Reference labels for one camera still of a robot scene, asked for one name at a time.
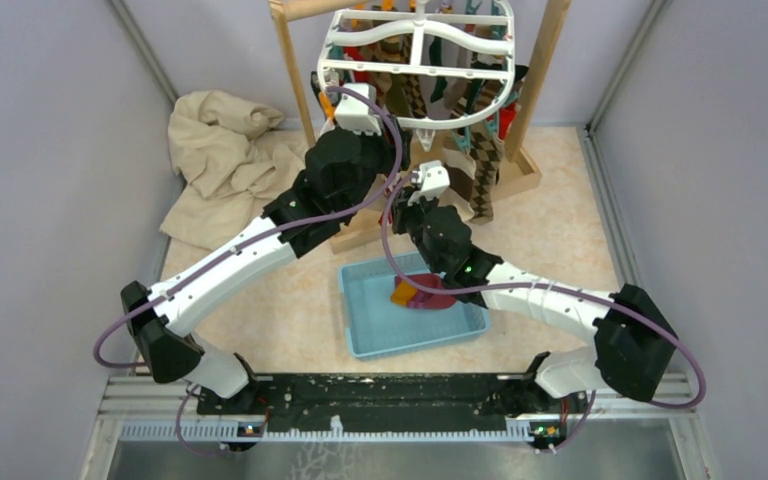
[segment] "wooden frame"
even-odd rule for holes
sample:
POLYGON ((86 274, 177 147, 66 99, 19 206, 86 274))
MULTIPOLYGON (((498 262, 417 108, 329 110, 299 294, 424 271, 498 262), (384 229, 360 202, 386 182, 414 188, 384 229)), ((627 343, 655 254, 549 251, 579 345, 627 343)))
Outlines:
MULTIPOLYGON (((534 43, 534 49, 531 53, 528 75, 525 76, 517 103, 517 114, 505 138, 505 151, 508 161, 502 162, 500 181, 493 189, 492 195, 496 200, 535 188, 540 183, 540 171, 528 154, 523 141, 525 140, 525 133, 528 130, 531 117, 534 114, 534 108, 537 106, 540 89, 546 80, 549 63, 555 52, 555 46, 557 45, 558 37, 560 37, 570 2, 571 0, 548 0, 546 10, 543 12, 537 41, 534 43)), ((342 8, 349 8, 359 3, 362 2, 360 0, 269 0, 272 21, 275 24, 275 31, 281 44, 284 64, 287 67, 287 74, 290 76, 290 83, 293 87, 293 94, 296 97, 296 106, 299 109, 299 116, 308 145, 315 143, 316 135, 313 130, 310 110, 307 106, 305 87, 299 72, 296 52, 290 38, 289 24, 296 20, 331 13, 342 8)), ((434 148, 430 152, 424 152, 421 148, 411 148, 414 163, 439 159, 440 157, 434 152, 434 148)), ((375 240, 379 234, 378 216, 379 212, 359 212, 349 227, 344 228, 340 234, 330 240, 331 249, 334 253, 349 250, 375 240)))

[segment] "white wall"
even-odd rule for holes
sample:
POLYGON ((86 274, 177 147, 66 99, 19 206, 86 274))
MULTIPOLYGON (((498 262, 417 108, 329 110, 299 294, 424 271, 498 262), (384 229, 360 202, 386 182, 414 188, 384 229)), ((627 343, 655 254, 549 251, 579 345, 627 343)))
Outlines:
POLYGON ((598 139, 722 478, 768 478, 768 2, 672 2, 598 139))
MULTIPOLYGON (((221 89, 271 104, 288 118, 298 117, 267 0, 127 3, 179 94, 221 89)), ((535 123, 590 120, 649 3, 572 1, 535 123)), ((436 9, 437 4, 432 1, 430 5, 436 9)), ((465 4, 455 1, 455 10, 462 12, 465 4)), ((517 18, 517 61, 527 63, 546 2, 514 0, 511 4, 517 18)), ((482 9, 489 12, 489 5, 490 0, 485 0, 482 9)), ((316 67, 330 18, 323 15, 291 24, 305 79, 316 67)), ((319 111, 312 95, 308 95, 308 104, 314 113, 319 111)))
POLYGON ((104 2, 0 1, 0 479, 79 471, 109 373, 93 341, 177 188, 168 113, 104 2))

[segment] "blue plastic bin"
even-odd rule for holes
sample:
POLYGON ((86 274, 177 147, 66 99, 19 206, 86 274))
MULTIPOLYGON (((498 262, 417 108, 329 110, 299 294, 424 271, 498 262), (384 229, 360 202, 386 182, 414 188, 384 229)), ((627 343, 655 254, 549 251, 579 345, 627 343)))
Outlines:
MULTIPOLYGON (((418 253, 399 255, 407 274, 428 273, 418 253)), ((474 340, 490 328, 487 310, 456 303, 445 310, 405 308, 390 301, 395 273, 386 258, 340 267, 337 281, 349 327, 349 353, 371 360, 474 340)))

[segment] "beige cloth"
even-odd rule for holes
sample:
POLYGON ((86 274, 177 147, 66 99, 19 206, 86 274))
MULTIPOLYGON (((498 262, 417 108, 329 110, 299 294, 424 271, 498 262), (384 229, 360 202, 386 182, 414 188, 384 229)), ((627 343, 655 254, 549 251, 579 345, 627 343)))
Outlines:
POLYGON ((169 119, 169 154, 187 187, 160 230, 212 250, 248 225, 304 168, 306 145, 267 132, 283 119, 274 108, 225 92, 179 98, 169 119))

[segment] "beige tabletop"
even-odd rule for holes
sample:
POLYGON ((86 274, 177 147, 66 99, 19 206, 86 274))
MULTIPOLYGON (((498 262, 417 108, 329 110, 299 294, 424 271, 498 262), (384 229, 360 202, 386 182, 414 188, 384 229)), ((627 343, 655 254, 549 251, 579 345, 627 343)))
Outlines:
MULTIPOLYGON (((599 212, 574 128, 531 128, 525 144, 543 172, 540 186, 494 203, 495 219, 470 225, 473 242, 523 270, 598 290, 616 290, 599 212)), ((391 237, 394 253, 413 251, 391 237)), ((163 278, 208 252, 173 240, 163 278)), ((389 358, 349 355, 337 270, 382 257, 379 244, 334 255, 323 244, 242 290, 198 327, 217 347, 240 353, 256 372, 515 372, 534 355, 572 350, 574 336, 508 312, 474 341, 389 358)))

